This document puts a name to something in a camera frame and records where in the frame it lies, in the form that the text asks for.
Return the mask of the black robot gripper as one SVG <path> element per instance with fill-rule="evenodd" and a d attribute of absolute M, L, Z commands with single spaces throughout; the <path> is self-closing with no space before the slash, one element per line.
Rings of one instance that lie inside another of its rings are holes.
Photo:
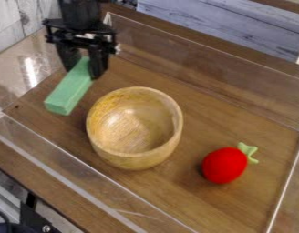
<path fill-rule="evenodd" d="M 90 79 L 101 77 L 107 69 L 109 54 L 115 53 L 115 31 L 101 20 L 102 0 L 57 0 L 61 17 L 42 21 L 46 41 L 55 49 L 65 71 L 69 72 L 87 49 Z"/>

